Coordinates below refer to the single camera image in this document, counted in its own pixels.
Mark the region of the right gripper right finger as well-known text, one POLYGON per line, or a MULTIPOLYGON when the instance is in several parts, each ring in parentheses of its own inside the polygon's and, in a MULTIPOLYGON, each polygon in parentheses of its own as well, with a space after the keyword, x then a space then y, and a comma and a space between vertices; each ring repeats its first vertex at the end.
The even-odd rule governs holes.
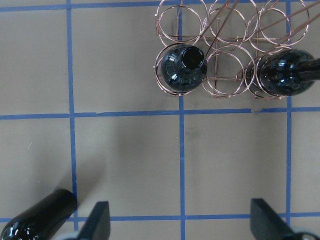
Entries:
POLYGON ((256 240, 302 240, 262 198, 250 202, 250 231, 256 240))

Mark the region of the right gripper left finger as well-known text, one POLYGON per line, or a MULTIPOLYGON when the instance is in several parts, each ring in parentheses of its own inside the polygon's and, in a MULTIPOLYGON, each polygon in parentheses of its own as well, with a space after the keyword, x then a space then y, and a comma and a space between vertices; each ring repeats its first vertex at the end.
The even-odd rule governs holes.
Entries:
POLYGON ((111 234, 110 207, 108 201, 95 204, 84 226, 77 235, 78 240, 108 240, 111 234))

